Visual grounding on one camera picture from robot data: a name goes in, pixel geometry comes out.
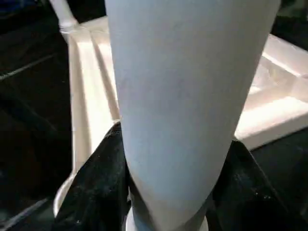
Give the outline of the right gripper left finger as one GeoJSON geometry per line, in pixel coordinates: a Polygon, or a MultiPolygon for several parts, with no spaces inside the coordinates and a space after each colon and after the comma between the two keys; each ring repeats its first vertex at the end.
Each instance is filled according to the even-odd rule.
{"type": "Polygon", "coordinates": [[[129,207],[128,181],[121,124],[117,122],[74,177],[52,230],[122,230],[129,207]]]}

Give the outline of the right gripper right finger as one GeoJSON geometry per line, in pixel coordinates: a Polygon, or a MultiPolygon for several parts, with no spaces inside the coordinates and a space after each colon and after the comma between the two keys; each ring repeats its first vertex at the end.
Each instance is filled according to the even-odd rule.
{"type": "Polygon", "coordinates": [[[272,186],[245,145],[233,140],[211,193],[216,231],[306,231],[308,223],[272,186]]]}

